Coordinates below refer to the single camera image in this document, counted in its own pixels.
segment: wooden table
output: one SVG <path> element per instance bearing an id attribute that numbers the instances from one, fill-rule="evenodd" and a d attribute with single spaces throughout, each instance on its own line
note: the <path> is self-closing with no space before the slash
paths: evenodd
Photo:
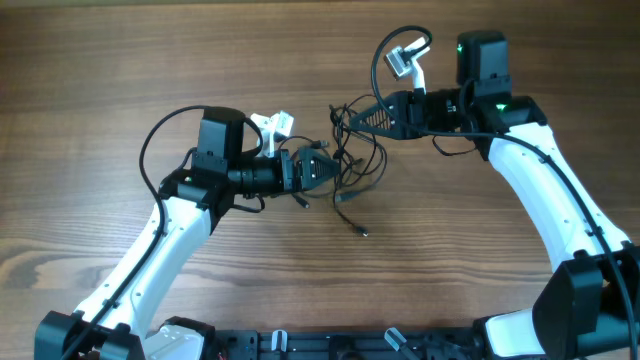
<path id="1" fill-rule="evenodd" d="M 537 101 L 593 198 L 639 238 L 638 13 L 632 2 L 506 0 L 1 12 L 0 358 L 30 358 L 43 316 L 73 311 L 136 238 L 153 206 L 138 152 L 162 116 L 198 103 L 284 109 L 296 134 L 330 139 L 328 105 L 370 91 L 373 51 L 406 24 L 434 34 L 422 60 L 431 89 L 455 85 L 458 33 L 502 30 L 514 93 Z M 380 77 L 383 92 L 410 87 L 384 66 Z M 199 116 L 154 139 L 156 184 L 195 144 Z M 220 329 L 419 328 L 532 306 L 551 275 L 546 251 L 491 165 L 477 153 L 443 157 L 430 139 L 383 144 L 384 179 L 343 206 L 369 237 L 329 200 L 231 211 L 154 327 L 179 315 Z"/>

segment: wood grain surface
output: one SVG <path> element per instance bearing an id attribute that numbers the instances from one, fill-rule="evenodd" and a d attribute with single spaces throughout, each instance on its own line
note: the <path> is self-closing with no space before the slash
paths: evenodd
<path id="1" fill-rule="evenodd" d="M 406 24 L 434 34 L 422 61 L 431 89 L 454 86 L 458 33 L 502 30 L 514 93 L 537 101 L 593 198 L 639 238 L 638 10 L 475 0 L 0 12 L 0 358 L 30 358 L 43 316 L 73 311 L 135 240 L 153 206 L 138 152 L 162 116 L 191 104 L 284 109 L 296 134 L 329 139 L 328 105 L 370 91 L 373 51 Z M 380 78 L 383 92 L 410 87 L 383 66 Z M 195 144 L 199 116 L 175 119 L 152 142 L 155 183 Z M 369 237 L 356 237 L 328 200 L 231 211 L 154 326 L 179 315 L 220 329 L 419 328 L 530 307 L 549 261 L 491 165 L 478 154 L 443 157 L 429 139 L 383 144 L 384 179 L 343 207 Z"/>

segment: robotic hand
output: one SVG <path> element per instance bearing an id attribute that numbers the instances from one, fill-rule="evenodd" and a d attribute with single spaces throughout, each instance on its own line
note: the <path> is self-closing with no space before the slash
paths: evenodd
<path id="1" fill-rule="evenodd" d="M 382 99 L 376 66 L 384 47 L 405 31 L 422 32 L 385 61 L 394 76 L 411 76 L 413 91 Z M 156 207 L 138 240 L 116 269 L 68 316 L 50 312 L 36 332 L 36 359 L 92 356 L 104 359 L 215 360 L 480 360 L 549 357 L 573 359 L 631 345 L 637 356 L 640 313 L 640 250 L 604 216 L 573 174 L 533 99 L 511 95 L 507 42 L 495 31 L 458 38 L 460 88 L 428 92 L 418 59 L 431 33 L 406 26 L 378 47 L 371 80 L 378 104 L 350 120 L 345 131 L 397 140 L 456 136 L 473 141 L 514 188 L 537 227 L 554 275 L 532 309 L 490 316 L 467 328 L 401 333 L 288 334 L 219 331 L 171 318 L 146 337 L 160 301 L 189 256 L 207 240 L 229 209 L 247 198 L 312 189 L 340 173 L 335 161 L 302 149 L 297 162 L 286 150 L 264 147 L 261 130 L 244 114 L 195 106 L 163 119 L 149 134 L 141 171 Z M 156 192 L 143 167 L 150 137 L 171 116 L 203 109 L 191 169 L 172 172 Z M 242 152 L 243 126 L 258 133 L 258 147 Z M 261 151 L 269 157 L 256 157 Z"/>

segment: wooden tabletop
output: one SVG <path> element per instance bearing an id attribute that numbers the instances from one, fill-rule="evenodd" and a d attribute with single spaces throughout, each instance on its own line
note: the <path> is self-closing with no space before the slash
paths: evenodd
<path id="1" fill-rule="evenodd" d="M 328 105 L 370 92 L 372 54 L 401 25 L 434 34 L 421 61 L 430 89 L 455 86 L 457 34 L 503 31 L 514 94 L 536 100 L 595 201 L 640 238 L 635 3 L 0 12 L 0 358 L 30 358 L 44 315 L 72 312 L 135 240 L 153 206 L 138 152 L 162 116 L 191 104 L 285 110 L 296 134 L 329 140 Z M 384 93 L 411 86 L 384 66 L 380 85 Z M 146 163 L 156 184 L 194 146 L 199 117 L 181 116 L 154 138 Z M 258 215 L 230 211 L 175 280 L 154 327 L 178 315 L 220 329 L 421 328 L 532 306 L 550 264 L 502 177 L 477 153 L 441 156 L 430 139 L 382 142 L 383 180 L 343 206 L 369 237 L 355 236 L 328 199 L 307 210 L 282 197 Z"/>

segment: white arm casing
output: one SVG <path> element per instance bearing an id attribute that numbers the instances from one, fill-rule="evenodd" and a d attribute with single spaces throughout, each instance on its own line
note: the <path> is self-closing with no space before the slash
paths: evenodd
<path id="1" fill-rule="evenodd" d="M 507 135 L 551 155 L 580 194 L 596 223 L 602 227 L 611 250 L 621 250 L 622 242 L 629 238 L 600 211 L 580 184 L 560 154 L 551 128 L 529 123 L 511 127 Z M 536 154 L 508 140 L 494 139 L 489 161 L 511 185 L 533 220 L 554 272 L 563 261 L 573 259 L 578 250 L 585 250 L 589 255 L 603 253 L 596 238 L 589 236 L 591 228 L 571 193 L 553 169 L 542 163 Z M 533 327 L 531 309 L 495 316 L 487 321 L 485 327 L 491 348 L 501 357 L 544 355 Z"/>
<path id="2" fill-rule="evenodd" d="M 612 251 L 622 249 L 629 238 L 598 208 L 560 154 L 549 126 L 537 123 L 513 126 L 507 135 L 535 145 L 551 155 L 553 161 L 567 175 L 580 197 L 602 227 Z M 560 178 L 532 151 L 508 140 L 494 139 L 489 151 L 491 165 L 507 180 L 520 198 L 547 248 L 551 268 L 555 271 L 564 260 L 573 259 L 578 250 L 589 255 L 602 254 L 602 247 L 586 223 L 575 199 Z"/>
<path id="3" fill-rule="evenodd" d="M 166 235 L 122 293 L 117 308 L 109 310 L 98 323 L 110 329 L 119 323 L 128 324 L 131 333 L 140 339 L 146 337 L 158 305 L 184 263 L 211 233 L 209 210 L 203 211 L 196 208 L 196 203 L 175 197 L 163 203 L 167 214 Z M 84 312 L 84 321 L 89 322 L 95 317 L 103 302 L 111 297 L 131 272 L 151 244 L 159 219 L 156 205 L 149 222 L 124 258 L 93 294 L 76 308 L 76 311 Z"/>

